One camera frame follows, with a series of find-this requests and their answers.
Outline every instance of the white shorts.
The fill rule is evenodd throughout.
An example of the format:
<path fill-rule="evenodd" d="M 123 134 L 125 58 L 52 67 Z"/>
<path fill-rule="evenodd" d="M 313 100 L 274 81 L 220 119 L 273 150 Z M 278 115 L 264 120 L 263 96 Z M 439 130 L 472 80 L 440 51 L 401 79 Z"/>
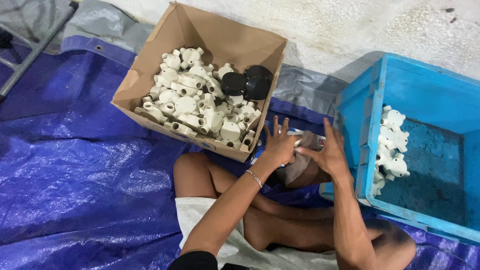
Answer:
<path fill-rule="evenodd" d="M 177 216 L 183 239 L 183 247 L 189 233 L 215 202 L 215 199 L 202 197 L 176 198 Z M 218 269 L 225 263 L 242 265 L 250 269 L 262 270 L 338 270 L 335 252 L 312 253 L 293 248 L 279 247 L 273 251 L 257 251 L 243 238 L 243 220 L 228 237 L 217 255 Z"/>

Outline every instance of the cardboard box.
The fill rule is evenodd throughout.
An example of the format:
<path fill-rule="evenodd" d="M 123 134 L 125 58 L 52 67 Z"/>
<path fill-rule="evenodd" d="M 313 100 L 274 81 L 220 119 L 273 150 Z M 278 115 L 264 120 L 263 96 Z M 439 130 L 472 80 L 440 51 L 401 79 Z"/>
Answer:
<path fill-rule="evenodd" d="M 111 103 L 146 128 L 244 162 L 253 151 L 263 127 L 286 44 L 286 38 L 272 32 L 246 26 L 190 6 L 172 3 L 145 42 Z M 204 49 L 202 61 L 206 64 L 212 63 L 215 70 L 228 62 L 234 70 L 242 73 L 245 68 L 259 64 L 274 74 L 267 99 L 255 102 L 262 111 L 262 116 L 250 149 L 242 146 L 241 150 L 236 150 L 205 136 L 180 134 L 133 113 L 135 107 L 141 106 L 142 97 L 146 96 L 155 84 L 153 76 L 160 72 L 162 53 L 181 47 Z"/>

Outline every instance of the concrete wall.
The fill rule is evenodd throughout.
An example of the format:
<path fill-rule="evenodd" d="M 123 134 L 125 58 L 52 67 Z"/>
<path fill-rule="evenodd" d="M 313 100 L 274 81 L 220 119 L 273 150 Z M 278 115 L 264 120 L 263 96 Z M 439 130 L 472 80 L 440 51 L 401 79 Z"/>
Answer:
<path fill-rule="evenodd" d="M 105 0 L 156 24 L 166 0 Z M 382 52 L 480 79 L 479 0 L 180 0 L 289 39 L 285 63 L 351 82 Z"/>

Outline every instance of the blue plastic crate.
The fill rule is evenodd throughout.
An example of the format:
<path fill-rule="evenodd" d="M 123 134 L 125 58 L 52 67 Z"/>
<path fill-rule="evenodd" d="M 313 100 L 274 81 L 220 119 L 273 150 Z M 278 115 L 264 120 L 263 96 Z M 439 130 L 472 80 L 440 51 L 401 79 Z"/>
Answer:
<path fill-rule="evenodd" d="M 359 201 L 430 232 L 480 243 L 480 81 L 387 53 L 341 92 Z M 409 177 L 372 196 L 382 106 L 407 116 Z"/>

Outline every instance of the hand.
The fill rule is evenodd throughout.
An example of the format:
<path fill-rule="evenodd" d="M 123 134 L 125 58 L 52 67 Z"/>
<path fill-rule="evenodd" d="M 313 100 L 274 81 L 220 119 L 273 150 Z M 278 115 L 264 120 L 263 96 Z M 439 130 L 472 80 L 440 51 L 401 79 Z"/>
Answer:
<path fill-rule="evenodd" d="M 317 152 L 308 148 L 297 147 L 297 152 L 311 157 L 332 178 L 345 172 L 349 173 L 342 134 L 330 125 L 327 118 L 324 118 L 324 127 L 326 140 L 322 151 Z"/>
<path fill-rule="evenodd" d="M 301 135 L 287 135 L 288 118 L 285 118 L 282 126 L 282 133 L 278 133 L 278 116 L 273 120 L 273 135 L 270 134 L 268 125 L 264 124 L 264 130 L 267 136 L 265 150 L 262 155 L 268 156 L 277 167 L 287 164 L 292 159 L 293 146 L 295 141 L 301 139 Z"/>

